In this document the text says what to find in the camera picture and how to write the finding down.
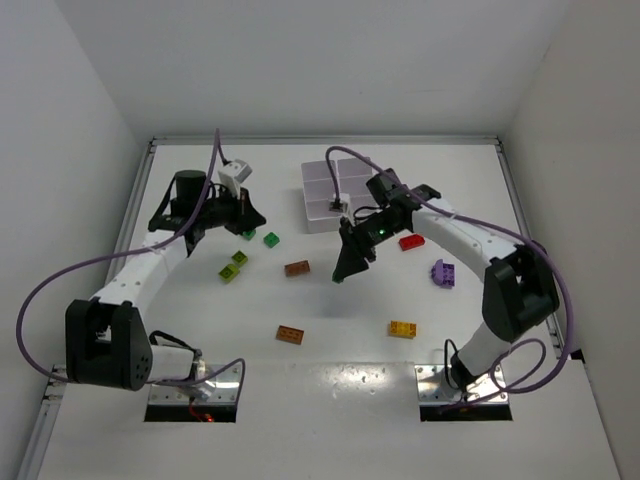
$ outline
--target white table surface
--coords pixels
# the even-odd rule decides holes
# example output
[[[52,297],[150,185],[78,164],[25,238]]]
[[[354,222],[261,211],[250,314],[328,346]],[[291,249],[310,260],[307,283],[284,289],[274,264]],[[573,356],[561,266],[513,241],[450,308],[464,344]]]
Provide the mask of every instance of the white table surface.
[[[426,183],[465,214],[516,229],[491,145],[349,145],[413,186]],[[369,271],[331,282],[337,233],[306,233],[300,163],[324,145],[229,145],[253,168],[245,182],[267,218],[251,242],[224,229],[207,234],[152,303],[148,331],[201,348],[213,363],[243,356],[247,378],[236,424],[146,424],[147,391],[69,385],[41,479],[509,478],[613,479],[615,465],[582,365],[542,391],[512,398],[512,422],[420,423],[413,363],[442,361],[481,322],[482,285],[459,262],[456,287],[429,279],[439,258],[427,241],[378,249]],[[210,147],[159,146],[132,246],[175,171],[206,170]],[[281,239],[262,243],[269,231]],[[241,249],[249,262],[229,285],[217,272]],[[283,266],[307,259],[310,275]],[[387,336],[391,320],[418,324],[413,340]],[[305,331],[301,346],[274,339],[278,325]],[[532,332],[552,351],[546,327]],[[536,347],[505,363],[507,381],[535,363]],[[549,369],[554,358],[545,364]]]

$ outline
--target lego brick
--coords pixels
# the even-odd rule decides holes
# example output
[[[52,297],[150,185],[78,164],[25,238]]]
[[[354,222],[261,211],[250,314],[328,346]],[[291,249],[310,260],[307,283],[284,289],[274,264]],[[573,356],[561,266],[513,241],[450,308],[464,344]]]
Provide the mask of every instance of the lego brick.
[[[392,337],[413,338],[416,334],[415,323],[393,321],[389,324],[389,335]]]
[[[442,288],[452,288],[456,284],[455,266],[452,263],[444,263],[442,259],[438,260],[431,267],[431,279],[433,283]]]
[[[269,232],[267,233],[267,235],[263,238],[264,244],[269,247],[269,248],[273,248],[275,247],[278,243],[280,243],[280,239],[278,238],[278,236],[273,233],[273,232]]]
[[[400,244],[400,248],[402,249],[402,251],[406,252],[407,250],[411,250],[412,248],[421,247],[422,245],[424,245],[424,238],[422,237],[422,235],[414,233],[413,235],[409,235],[408,237],[401,238],[400,240],[398,240],[398,243]]]
[[[236,253],[233,254],[233,256],[231,257],[233,259],[233,261],[235,262],[236,265],[238,265],[239,267],[241,267],[242,265],[244,265],[245,263],[247,263],[247,260],[249,260],[249,257],[247,257],[244,253],[242,253],[242,251],[238,250]]]
[[[243,232],[242,233],[242,238],[244,238],[247,241],[251,240],[255,236],[256,236],[255,228],[253,230],[251,230],[250,232]]]
[[[284,274],[287,277],[297,277],[298,275],[309,273],[310,271],[311,266],[307,260],[290,263],[289,265],[284,266]]]
[[[278,340],[282,340],[283,342],[301,345],[303,335],[304,330],[298,330],[297,328],[285,327],[283,325],[280,325],[278,327],[278,332],[276,333],[276,338]]]
[[[230,263],[229,265],[224,267],[222,270],[220,270],[218,275],[220,275],[220,278],[225,283],[229,283],[231,280],[236,278],[239,273],[240,273],[240,270],[238,270],[238,267],[236,267],[234,264]]]

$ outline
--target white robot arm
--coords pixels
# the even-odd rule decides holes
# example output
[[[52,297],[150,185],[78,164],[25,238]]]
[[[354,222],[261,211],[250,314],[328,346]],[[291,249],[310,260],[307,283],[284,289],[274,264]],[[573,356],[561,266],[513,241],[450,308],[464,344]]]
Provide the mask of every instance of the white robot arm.
[[[393,170],[387,173],[397,178]],[[381,211],[355,224],[347,217],[341,219],[342,250],[333,280],[340,283],[368,269],[368,262],[376,259],[375,246],[403,230],[434,241],[467,265],[484,283],[484,323],[451,359],[451,378],[460,390],[486,373],[522,334],[558,309],[552,272],[529,247],[423,208],[381,174],[370,179],[367,187]],[[439,192],[426,185],[412,192],[440,210],[454,211]]]
[[[204,172],[176,173],[149,221],[142,244],[149,253],[134,257],[90,300],[75,300],[67,308],[67,373],[71,380],[139,390],[148,382],[184,380],[194,375],[200,352],[162,332],[147,336],[143,320],[164,282],[191,255],[206,230],[224,226],[240,235],[266,223],[251,205],[249,192],[241,187],[250,173],[245,162],[228,162],[219,170],[219,191],[210,186],[193,225],[182,237],[156,248],[185,224],[205,186]],[[158,345],[156,336],[173,341]]]

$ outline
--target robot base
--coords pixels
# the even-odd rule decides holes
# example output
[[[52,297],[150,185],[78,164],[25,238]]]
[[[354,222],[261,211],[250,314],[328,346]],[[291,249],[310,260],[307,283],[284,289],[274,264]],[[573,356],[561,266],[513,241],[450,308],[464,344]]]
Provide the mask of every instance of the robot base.
[[[420,405],[420,420],[425,422],[451,421],[487,421],[512,420],[509,396],[500,394],[485,402],[465,406],[462,399],[472,401],[496,393],[497,389],[488,375],[483,375],[474,383],[467,386],[467,393],[450,388],[444,380],[444,365],[415,365],[416,382],[418,386],[418,403]],[[496,380],[505,386],[502,369],[496,370]],[[443,409],[447,405],[459,407]]]

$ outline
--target yellow lego brick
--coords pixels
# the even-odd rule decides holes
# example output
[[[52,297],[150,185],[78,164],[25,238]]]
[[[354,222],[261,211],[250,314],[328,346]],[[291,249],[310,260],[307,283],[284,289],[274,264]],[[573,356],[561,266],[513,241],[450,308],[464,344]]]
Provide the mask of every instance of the yellow lego brick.
[[[416,333],[415,323],[394,321],[389,324],[389,335],[392,337],[413,338]]]

